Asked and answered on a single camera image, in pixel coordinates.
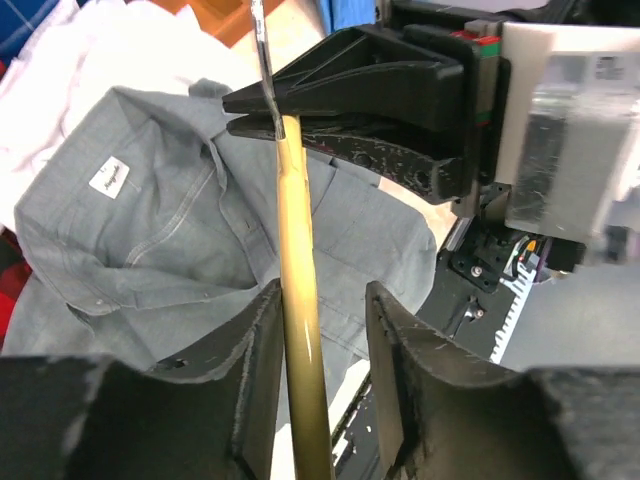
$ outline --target yellow stick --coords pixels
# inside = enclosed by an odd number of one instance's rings
[[[329,415],[318,325],[311,199],[300,121],[284,116],[278,150],[278,223],[289,411],[298,480],[332,480]]]

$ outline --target blue fabric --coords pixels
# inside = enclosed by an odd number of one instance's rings
[[[375,23],[374,0],[317,0],[327,33],[365,23]]]
[[[0,61],[9,65],[58,0],[0,0]]]

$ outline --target gray denim shirt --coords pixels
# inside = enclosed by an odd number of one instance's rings
[[[147,369],[278,277],[275,148],[226,132],[227,91],[114,89],[88,114],[16,207],[35,275],[3,354],[110,352]],[[367,358],[366,284],[381,281],[415,312],[436,245],[370,172],[311,152],[308,164],[331,400]]]

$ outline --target metal rod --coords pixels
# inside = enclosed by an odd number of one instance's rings
[[[376,22],[388,27],[391,22],[391,0],[376,0]]]
[[[262,79],[262,90],[269,112],[273,117],[273,124],[276,129],[276,140],[284,140],[284,125],[282,116],[276,103],[276,92],[273,88],[273,74],[271,71],[271,57],[269,56],[269,38],[267,36],[267,22],[264,16],[264,5],[262,0],[251,0],[251,18],[253,20],[253,31],[256,37],[256,50],[260,61],[260,74]]]
[[[262,0],[251,1],[251,15],[262,88],[276,131],[280,277],[296,478],[333,480],[307,156],[302,145],[300,119],[281,116],[276,104]]]

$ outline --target red fabric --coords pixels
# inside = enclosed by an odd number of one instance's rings
[[[22,293],[31,268],[22,256],[15,235],[6,231],[0,236],[0,349],[9,328],[9,320]]]

